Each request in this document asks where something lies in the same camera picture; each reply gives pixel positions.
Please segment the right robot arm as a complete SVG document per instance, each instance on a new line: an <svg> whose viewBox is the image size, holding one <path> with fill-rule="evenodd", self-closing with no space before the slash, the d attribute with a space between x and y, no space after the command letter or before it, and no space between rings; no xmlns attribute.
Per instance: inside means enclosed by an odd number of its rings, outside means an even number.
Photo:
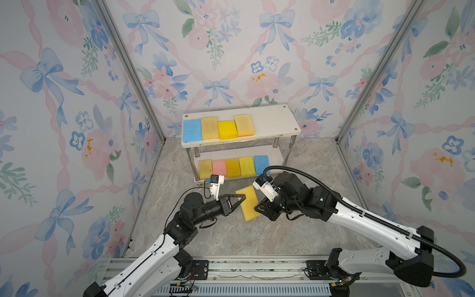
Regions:
<svg viewBox="0 0 475 297"><path fill-rule="evenodd" d="M332 278L349 285L362 273L384 273L416 287L428 287L434 272L432 249L413 235L433 240L427 228L403 227L366 212L335 191L318 185L308 188L295 174L283 172L276 178L260 175L253 187L265 196L256 212L275 221L281 214L302 216L337 224L379 244L376 249L351 251L334 248L322 264L309 264L309 278Z"/></svg>

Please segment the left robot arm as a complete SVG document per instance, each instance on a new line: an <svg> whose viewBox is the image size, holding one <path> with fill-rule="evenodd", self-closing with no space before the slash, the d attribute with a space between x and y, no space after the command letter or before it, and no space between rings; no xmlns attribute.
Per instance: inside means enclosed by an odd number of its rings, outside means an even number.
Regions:
<svg viewBox="0 0 475 297"><path fill-rule="evenodd" d="M94 282L85 297L150 297L167 283L189 274L192 256L184 248L198 234L197 226L232 214L246 197L224 194L204 201L200 193L189 193L163 233L140 257L104 284Z"/></svg>

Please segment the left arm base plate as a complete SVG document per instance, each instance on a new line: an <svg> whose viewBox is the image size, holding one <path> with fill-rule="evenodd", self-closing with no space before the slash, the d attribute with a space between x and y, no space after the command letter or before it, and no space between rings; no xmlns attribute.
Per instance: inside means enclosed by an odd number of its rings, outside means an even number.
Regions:
<svg viewBox="0 0 475 297"><path fill-rule="evenodd" d="M209 275L208 260L193 260L184 265L181 269L178 279L180 280L207 280Z"/></svg>

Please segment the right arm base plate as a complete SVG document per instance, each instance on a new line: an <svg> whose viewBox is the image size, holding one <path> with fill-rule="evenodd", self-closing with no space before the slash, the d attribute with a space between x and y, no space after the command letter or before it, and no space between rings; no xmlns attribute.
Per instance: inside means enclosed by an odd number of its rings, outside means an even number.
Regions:
<svg viewBox="0 0 475 297"><path fill-rule="evenodd" d="M361 273L347 273L338 264L338 261L308 260L304 273L310 280L335 280L337 282L349 282L354 278L359 280Z"/></svg>

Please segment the dark yellow sponge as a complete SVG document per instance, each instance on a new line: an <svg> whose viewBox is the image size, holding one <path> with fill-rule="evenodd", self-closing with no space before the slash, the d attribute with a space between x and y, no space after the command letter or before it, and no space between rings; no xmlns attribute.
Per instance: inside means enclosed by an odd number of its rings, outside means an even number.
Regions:
<svg viewBox="0 0 475 297"><path fill-rule="evenodd" d="M255 211L254 209L259 202L257 199L256 191L253 186L240 189L236 191L236 194L245 195L246 197L245 200L240 204L245 222L248 222L261 216L261 214Z"/></svg>

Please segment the bright yellow sponge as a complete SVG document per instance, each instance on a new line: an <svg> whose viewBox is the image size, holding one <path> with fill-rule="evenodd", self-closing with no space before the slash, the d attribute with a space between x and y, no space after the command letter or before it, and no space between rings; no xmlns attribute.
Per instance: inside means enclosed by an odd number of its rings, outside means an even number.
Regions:
<svg viewBox="0 0 475 297"><path fill-rule="evenodd" d="M219 138L227 141L238 138L238 131L235 121L222 121L218 123Z"/></svg>

